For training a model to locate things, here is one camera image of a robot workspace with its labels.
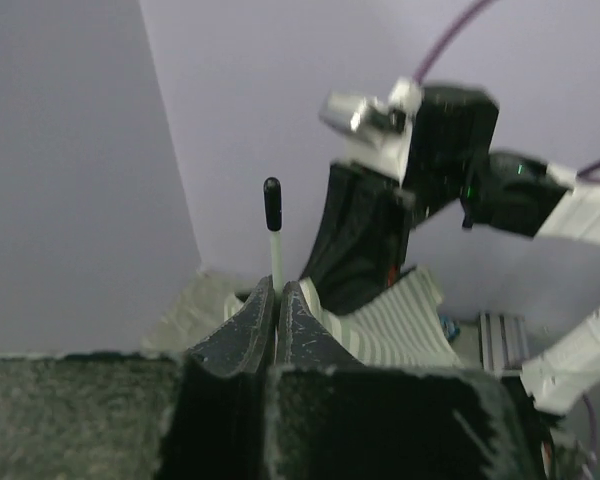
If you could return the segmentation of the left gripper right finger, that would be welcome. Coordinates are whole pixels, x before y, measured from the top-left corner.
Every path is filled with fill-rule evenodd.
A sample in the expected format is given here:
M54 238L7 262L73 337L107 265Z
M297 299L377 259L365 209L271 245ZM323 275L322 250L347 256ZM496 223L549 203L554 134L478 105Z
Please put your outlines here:
M358 363L288 283L267 378L271 479L531 479L506 389L491 375Z

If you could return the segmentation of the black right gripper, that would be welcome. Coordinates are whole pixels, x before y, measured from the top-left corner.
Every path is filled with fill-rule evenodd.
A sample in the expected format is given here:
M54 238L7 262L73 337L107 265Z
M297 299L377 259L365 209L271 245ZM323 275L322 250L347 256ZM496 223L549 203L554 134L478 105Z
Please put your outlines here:
M499 106L482 88L427 85L416 114L402 188L417 228L459 200L470 164L487 155ZM317 236L301 274L321 305L347 315L397 279L408 242L398 183L353 163L330 165Z

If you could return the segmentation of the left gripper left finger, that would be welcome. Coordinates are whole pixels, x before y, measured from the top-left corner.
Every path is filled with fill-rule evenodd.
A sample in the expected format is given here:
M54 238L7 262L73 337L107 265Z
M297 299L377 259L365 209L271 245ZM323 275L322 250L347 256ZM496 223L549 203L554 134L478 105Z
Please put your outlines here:
M274 309L263 278L188 349L0 355L0 479L235 476Z

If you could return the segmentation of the white tent pole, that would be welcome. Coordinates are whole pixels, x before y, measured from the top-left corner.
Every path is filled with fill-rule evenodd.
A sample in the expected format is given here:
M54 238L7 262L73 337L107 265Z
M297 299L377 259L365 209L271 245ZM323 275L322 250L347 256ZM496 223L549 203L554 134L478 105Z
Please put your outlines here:
M270 239L272 282L276 295L280 296L284 285L280 237L282 229L282 195L280 181L276 177L267 178L263 184L263 194L265 220Z

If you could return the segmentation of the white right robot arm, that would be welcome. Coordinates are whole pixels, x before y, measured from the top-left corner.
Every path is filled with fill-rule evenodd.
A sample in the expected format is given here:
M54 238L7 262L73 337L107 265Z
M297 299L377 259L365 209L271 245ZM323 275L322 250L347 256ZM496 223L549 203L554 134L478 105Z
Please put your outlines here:
M319 117L344 137L345 154L331 164L301 285L319 324L355 359L460 366L437 317L440 288L427 268L403 267L411 232L458 204L464 229L534 245L504 280L503 306L566 295L545 316L566 314L570 324L535 355L525 351L519 318L479 317L483 368L512 381L535 410L563 416L600 383L600 303L576 291L597 284L586 260L600 255L600 180L493 149L498 115L496 101L476 88L402 80L384 100L331 92Z

